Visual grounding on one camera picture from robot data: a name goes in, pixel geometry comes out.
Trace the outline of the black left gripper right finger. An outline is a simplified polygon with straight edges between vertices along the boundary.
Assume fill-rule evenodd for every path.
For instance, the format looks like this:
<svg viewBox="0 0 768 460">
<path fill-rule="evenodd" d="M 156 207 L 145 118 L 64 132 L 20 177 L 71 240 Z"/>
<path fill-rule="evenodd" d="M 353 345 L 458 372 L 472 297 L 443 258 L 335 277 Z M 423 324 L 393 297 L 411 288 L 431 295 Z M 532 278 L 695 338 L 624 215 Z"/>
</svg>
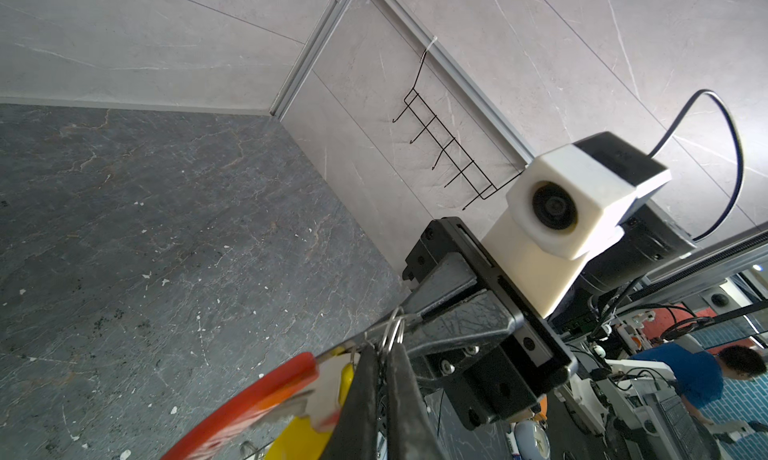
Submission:
<svg viewBox="0 0 768 460">
<path fill-rule="evenodd" d="M 446 459 L 402 343 L 386 355 L 386 388 L 388 458 Z"/>
</svg>

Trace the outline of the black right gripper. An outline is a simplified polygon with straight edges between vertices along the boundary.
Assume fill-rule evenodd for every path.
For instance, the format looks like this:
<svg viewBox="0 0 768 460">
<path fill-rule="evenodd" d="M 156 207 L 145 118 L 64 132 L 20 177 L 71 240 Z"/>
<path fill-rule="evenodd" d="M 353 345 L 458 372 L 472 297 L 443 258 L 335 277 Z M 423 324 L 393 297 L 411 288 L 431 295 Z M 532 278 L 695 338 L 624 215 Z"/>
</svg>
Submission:
<svg viewBox="0 0 768 460">
<path fill-rule="evenodd" d="M 468 430 L 508 420 L 566 384 L 578 362 L 458 217 L 434 219 L 406 258 L 415 289 L 396 309 L 335 347 L 381 342 L 405 354 L 418 385 L 443 390 Z"/>
</svg>

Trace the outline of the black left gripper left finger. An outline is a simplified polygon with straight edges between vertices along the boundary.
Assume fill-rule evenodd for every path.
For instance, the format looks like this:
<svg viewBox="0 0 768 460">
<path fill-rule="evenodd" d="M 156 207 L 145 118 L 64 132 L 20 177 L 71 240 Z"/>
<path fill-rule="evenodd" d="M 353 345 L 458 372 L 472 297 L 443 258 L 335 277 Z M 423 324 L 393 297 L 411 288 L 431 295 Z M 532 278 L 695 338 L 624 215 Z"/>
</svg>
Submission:
<svg viewBox="0 0 768 460">
<path fill-rule="evenodd" d="M 376 459 L 379 358 L 365 346 L 339 421 L 320 460 Z"/>
</svg>

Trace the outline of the yellow capped key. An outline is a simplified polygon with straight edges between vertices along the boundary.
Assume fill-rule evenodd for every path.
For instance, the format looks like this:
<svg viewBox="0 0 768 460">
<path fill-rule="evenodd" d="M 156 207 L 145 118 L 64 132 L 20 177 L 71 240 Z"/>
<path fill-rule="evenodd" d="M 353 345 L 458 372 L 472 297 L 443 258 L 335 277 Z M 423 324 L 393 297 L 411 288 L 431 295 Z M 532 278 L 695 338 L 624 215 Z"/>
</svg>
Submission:
<svg viewBox="0 0 768 460">
<path fill-rule="evenodd" d="M 279 418 L 291 420 L 258 459 L 319 459 L 339 421 L 358 362 L 356 352 L 319 361 L 318 377 L 276 409 Z"/>
</svg>

